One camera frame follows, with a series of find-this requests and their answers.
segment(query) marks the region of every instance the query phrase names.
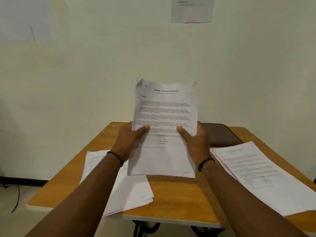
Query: paper sheet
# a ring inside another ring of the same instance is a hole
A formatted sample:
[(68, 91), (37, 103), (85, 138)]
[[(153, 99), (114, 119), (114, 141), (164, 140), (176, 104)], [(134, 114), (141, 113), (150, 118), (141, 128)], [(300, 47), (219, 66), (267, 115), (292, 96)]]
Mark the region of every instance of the paper sheet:
[(176, 130), (197, 131), (195, 83), (158, 84), (140, 80), (135, 87), (133, 130), (150, 124), (129, 159), (128, 175), (195, 177), (195, 165)]
[(211, 152), (227, 172), (281, 215), (316, 210), (316, 192), (273, 163), (253, 142)]
[[(89, 175), (110, 150), (87, 152), (80, 183)], [(153, 192), (146, 176), (127, 176), (128, 161), (120, 168), (104, 216), (130, 210), (153, 201)]]
[(214, 0), (172, 0), (171, 23), (212, 22)]

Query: black cord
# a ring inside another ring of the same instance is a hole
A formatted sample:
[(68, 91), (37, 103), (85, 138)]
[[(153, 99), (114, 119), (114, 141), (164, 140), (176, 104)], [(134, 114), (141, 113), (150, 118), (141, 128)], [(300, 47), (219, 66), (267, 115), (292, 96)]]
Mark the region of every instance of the black cord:
[(0, 185), (0, 187), (5, 188), (5, 189), (8, 188), (8, 187), (10, 187), (10, 186), (13, 186), (13, 184), (11, 184), (11, 185), (1, 184), (1, 185)]
[(18, 186), (18, 190), (19, 190), (18, 201), (17, 201), (14, 209), (11, 211), (11, 213), (13, 213), (16, 210), (16, 208), (18, 207), (18, 204), (19, 204), (19, 200), (20, 200), (20, 187), (19, 186)]

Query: finger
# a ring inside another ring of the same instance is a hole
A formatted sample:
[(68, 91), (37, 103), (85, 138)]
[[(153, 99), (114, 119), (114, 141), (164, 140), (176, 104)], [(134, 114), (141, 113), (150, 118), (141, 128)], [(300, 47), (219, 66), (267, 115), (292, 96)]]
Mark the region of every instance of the finger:
[(192, 138), (192, 135), (190, 135), (182, 126), (177, 126), (177, 131), (183, 137), (185, 142)]
[(205, 129), (202, 126), (202, 124), (198, 121), (197, 122), (197, 135), (200, 134), (200, 133), (203, 133), (203, 132), (205, 132)]
[(135, 131), (136, 137), (141, 137), (143, 134), (145, 134), (150, 129), (150, 126), (144, 125), (143, 127), (140, 127), (138, 130)]

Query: tiled floor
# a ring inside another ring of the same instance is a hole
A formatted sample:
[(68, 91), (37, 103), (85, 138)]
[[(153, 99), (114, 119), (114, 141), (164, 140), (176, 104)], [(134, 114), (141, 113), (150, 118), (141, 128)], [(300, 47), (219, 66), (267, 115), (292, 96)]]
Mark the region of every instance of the tiled floor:
[[(0, 188), (0, 237), (23, 237), (31, 230), (47, 212), (34, 212), (26, 209), (28, 200), (33, 196), (38, 188), (21, 186), (21, 198), (15, 212), (11, 213), (14, 208), (17, 197), (17, 186), (11, 186), (7, 189)], [(102, 218), (96, 232), (96, 237), (132, 237), (134, 223), (122, 219)], [(148, 237), (168, 237), (168, 236), (196, 236), (190, 226), (161, 224), (158, 231)], [(232, 237), (231, 231), (222, 232), (219, 237)]]

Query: white wall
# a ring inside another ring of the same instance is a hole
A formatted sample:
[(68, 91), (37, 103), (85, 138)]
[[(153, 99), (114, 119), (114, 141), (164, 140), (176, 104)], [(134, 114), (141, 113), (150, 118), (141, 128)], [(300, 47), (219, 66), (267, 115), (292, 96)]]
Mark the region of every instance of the white wall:
[(0, 43), (6, 176), (50, 179), (130, 121), (137, 78), (196, 81), (200, 121), (247, 127), (316, 176), (316, 0), (215, 0), (204, 24), (170, 24), (171, 0), (48, 1), (57, 37)]

